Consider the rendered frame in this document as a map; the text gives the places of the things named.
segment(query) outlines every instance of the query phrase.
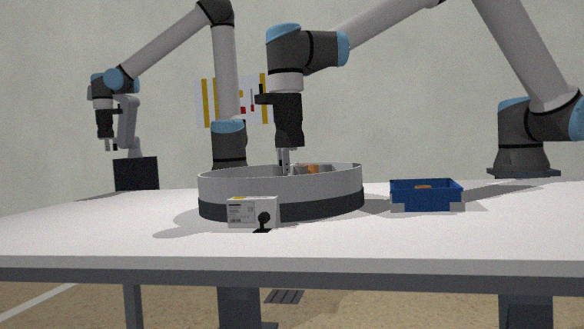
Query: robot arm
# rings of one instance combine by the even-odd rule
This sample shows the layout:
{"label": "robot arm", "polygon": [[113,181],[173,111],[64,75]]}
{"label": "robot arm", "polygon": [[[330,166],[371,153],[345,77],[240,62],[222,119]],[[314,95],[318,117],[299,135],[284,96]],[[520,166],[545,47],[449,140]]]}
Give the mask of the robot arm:
{"label": "robot arm", "polygon": [[[287,153],[287,148],[290,146],[304,146],[304,135],[302,135],[301,143],[299,139],[295,141],[293,138],[293,136],[302,133],[301,105],[295,109],[284,108],[286,98],[280,95],[298,94],[299,98],[299,93],[304,89],[303,76],[326,67],[344,65],[350,50],[354,50],[419,10],[436,7],[444,1],[385,1],[338,25],[330,32],[301,31],[298,24],[291,23],[276,25],[268,29],[266,34],[267,91],[270,94],[256,96],[256,103],[262,104],[261,102],[263,102],[274,105],[278,154],[282,151]],[[519,148],[537,151],[536,148],[542,144],[541,141],[584,140],[584,132],[582,132],[584,131],[584,113],[579,115],[579,113],[573,112],[575,114],[570,117],[570,113],[575,107],[584,107],[581,94],[578,88],[566,84],[521,2],[519,0],[473,0],[473,3],[529,94],[529,115],[526,112],[525,123],[523,117],[520,120],[522,120],[521,127],[526,127],[526,131],[522,131],[521,134],[531,140],[531,145],[519,146]],[[562,117],[557,115],[558,118],[554,119],[542,118],[543,113],[552,114],[563,108],[568,108],[569,111],[564,111]],[[280,123],[281,128],[279,128],[278,117],[280,121],[286,117],[293,117],[300,124],[286,126]],[[499,127],[499,153],[501,144],[510,144],[514,148],[523,144],[518,141],[523,136],[514,138],[512,141],[510,139],[513,138],[505,137],[503,139],[509,139],[509,141],[502,141],[501,131],[502,129]],[[288,145],[282,142],[278,143],[279,132],[280,136],[290,137],[291,143]],[[545,171],[546,166],[549,169],[549,162],[546,164],[547,158],[543,154],[543,149],[539,153],[540,155],[537,156],[527,155],[521,160],[523,162],[541,162],[541,164],[531,166],[528,170]],[[501,158],[519,157],[505,155]],[[522,170],[520,167],[516,166],[516,170]]]}
{"label": "robot arm", "polygon": [[[200,0],[193,11],[186,14],[116,68],[110,68],[104,73],[91,76],[88,94],[91,96],[95,109],[98,138],[105,139],[106,151],[109,151],[108,139],[114,138],[114,132],[111,128],[113,125],[112,115],[125,115],[123,105],[120,110],[113,109],[114,95],[139,92],[138,76],[206,25],[211,26],[217,83],[217,106],[219,108],[218,121],[221,121],[214,126],[222,128],[220,134],[212,134],[214,161],[233,165],[234,162],[241,164],[241,159],[245,159],[247,135],[245,128],[241,129],[242,122],[240,121],[242,120],[239,120],[240,117],[238,117],[240,99],[235,52],[234,13],[229,0]],[[133,99],[128,103],[128,106],[137,107],[138,105]],[[134,140],[135,113],[128,114],[127,120],[120,120],[121,124],[128,123],[130,125],[122,128],[126,134],[123,139],[128,143],[120,143],[121,136],[114,140],[123,148],[134,147],[131,141]]]}

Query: circular bin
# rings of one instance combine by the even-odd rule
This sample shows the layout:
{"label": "circular bin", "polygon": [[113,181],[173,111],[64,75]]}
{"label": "circular bin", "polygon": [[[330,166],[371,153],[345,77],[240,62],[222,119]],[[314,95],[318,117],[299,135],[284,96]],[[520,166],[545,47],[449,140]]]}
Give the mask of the circular bin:
{"label": "circular bin", "polygon": [[199,215],[227,222],[227,199],[244,196],[278,196],[282,223],[328,218],[363,207],[361,164],[326,162],[319,165],[327,170],[284,176],[279,172],[281,167],[267,164],[199,174]]}

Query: floor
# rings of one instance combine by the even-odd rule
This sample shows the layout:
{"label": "floor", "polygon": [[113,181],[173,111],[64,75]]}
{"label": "floor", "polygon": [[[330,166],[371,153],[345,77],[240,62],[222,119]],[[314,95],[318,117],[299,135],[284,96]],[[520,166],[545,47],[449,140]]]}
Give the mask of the floor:
{"label": "floor", "polygon": [[[35,300],[60,287],[55,296]],[[271,290],[260,289],[262,302]],[[214,287],[141,291],[145,329],[218,328]],[[584,329],[584,298],[553,302],[555,329]],[[261,312],[263,321],[278,322],[279,329],[498,327],[497,296],[491,294],[305,290],[299,304],[262,303]],[[121,285],[0,282],[0,329],[21,328],[124,329]]]}

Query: black pedestal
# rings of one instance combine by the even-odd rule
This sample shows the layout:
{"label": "black pedestal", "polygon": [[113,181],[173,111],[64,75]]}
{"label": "black pedestal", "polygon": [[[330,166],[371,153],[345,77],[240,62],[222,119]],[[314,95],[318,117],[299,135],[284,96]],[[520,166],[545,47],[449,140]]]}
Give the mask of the black pedestal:
{"label": "black pedestal", "polygon": [[116,191],[159,190],[156,157],[114,159]]}

